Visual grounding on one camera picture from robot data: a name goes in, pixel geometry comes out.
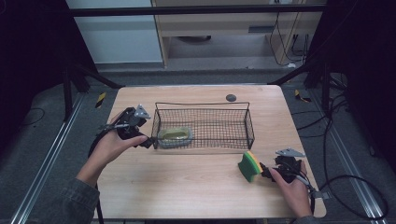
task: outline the yellow sponge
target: yellow sponge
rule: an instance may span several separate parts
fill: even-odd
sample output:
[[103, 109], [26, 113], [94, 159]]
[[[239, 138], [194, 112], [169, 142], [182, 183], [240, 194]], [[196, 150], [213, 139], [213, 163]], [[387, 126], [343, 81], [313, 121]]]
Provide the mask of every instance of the yellow sponge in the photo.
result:
[[250, 151], [244, 153], [242, 161], [238, 163], [238, 167], [248, 182], [253, 181], [254, 175], [262, 173], [259, 161]]

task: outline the jacket sleeve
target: jacket sleeve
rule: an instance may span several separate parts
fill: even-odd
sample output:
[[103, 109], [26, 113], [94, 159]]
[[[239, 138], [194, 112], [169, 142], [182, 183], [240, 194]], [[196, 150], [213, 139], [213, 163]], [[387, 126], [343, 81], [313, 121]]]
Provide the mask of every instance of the jacket sleeve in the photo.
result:
[[300, 217], [293, 222], [293, 224], [320, 224], [319, 220], [315, 217]]
[[51, 204], [48, 223], [91, 223], [98, 200], [97, 189], [72, 179]]

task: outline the black wire basket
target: black wire basket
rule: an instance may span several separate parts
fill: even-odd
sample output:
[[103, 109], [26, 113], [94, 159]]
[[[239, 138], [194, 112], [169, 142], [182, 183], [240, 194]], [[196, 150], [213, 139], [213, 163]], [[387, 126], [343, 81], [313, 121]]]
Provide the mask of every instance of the black wire basket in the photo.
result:
[[227, 147], [251, 149], [249, 103], [156, 103], [154, 148]]

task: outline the human hand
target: human hand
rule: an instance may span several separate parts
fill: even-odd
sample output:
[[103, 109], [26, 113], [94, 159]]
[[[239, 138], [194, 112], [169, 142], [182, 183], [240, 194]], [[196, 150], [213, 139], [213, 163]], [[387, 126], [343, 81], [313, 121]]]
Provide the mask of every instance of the human hand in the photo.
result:
[[[277, 170], [273, 168], [269, 168], [269, 170], [294, 215], [297, 217], [312, 216], [306, 185], [297, 178], [291, 183], [287, 183]], [[305, 163], [303, 161], [301, 162], [301, 171], [306, 174]]]
[[[111, 120], [111, 123], [113, 123], [119, 115], [120, 114], [114, 117]], [[98, 142], [91, 156], [81, 168], [76, 178], [91, 186], [95, 186], [99, 175], [109, 163], [114, 161], [126, 149], [140, 145], [147, 139], [148, 138], [145, 135], [140, 135], [134, 138], [122, 140], [116, 130], [108, 132]]]

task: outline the wall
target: wall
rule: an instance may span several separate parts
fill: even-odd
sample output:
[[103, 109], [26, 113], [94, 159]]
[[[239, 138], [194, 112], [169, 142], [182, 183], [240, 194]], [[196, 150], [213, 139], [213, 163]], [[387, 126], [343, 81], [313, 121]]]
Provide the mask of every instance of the wall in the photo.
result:
[[[66, 0], [70, 8], [151, 7], [149, 0]], [[100, 69], [120, 63], [162, 63], [153, 16], [75, 18]]]

